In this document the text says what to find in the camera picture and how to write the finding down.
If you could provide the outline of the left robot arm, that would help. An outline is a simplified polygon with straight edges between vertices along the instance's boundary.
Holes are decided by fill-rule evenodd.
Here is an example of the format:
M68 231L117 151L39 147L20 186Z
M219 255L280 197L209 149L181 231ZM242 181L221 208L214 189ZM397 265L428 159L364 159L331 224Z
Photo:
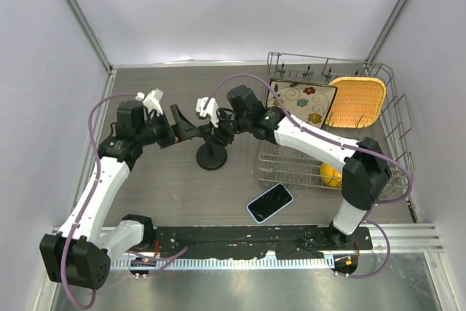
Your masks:
M128 178L143 148L160 148L196 138L200 132L181 113L170 107L175 123L148 113L140 101L124 101L116 110L111 135L98 147L92 177L66 222L56 234L45 234L39 244L52 282L98 290L106 281L111 262L136 248L149 251L155 242L152 220L127 214L115 229L101 235L103 223L120 187Z

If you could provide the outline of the blue-cased smartphone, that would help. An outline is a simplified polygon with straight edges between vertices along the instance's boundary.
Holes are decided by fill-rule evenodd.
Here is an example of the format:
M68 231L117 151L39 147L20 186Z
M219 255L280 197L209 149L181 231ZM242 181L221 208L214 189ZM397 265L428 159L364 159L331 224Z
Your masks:
M293 202L293 195L283 184L275 184L246 205L253 220L263 224Z

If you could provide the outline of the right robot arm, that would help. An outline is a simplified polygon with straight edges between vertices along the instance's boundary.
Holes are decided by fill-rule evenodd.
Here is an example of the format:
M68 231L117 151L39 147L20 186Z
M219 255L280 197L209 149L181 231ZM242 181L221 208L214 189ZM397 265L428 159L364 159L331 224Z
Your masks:
M214 134L224 143L231 143L236 134L250 133L258 140L309 155L341 174L343 201L328 238L338 249L352 244L355 230L391 177L379 144L372 138L357 141L339 137L286 114L280 107L267 108L245 85L230 90L227 99L233 113L230 118L221 116L214 98L200 98L196 105L198 116L210 119Z

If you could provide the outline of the black phone stand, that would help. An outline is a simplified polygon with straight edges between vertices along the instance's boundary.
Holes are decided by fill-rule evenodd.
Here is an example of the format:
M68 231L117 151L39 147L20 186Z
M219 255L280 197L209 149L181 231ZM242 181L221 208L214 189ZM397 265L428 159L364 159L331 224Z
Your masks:
M226 147L218 145L213 149L201 149L200 147L196 153L197 164L204 170L217 170L222 168L228 158Z

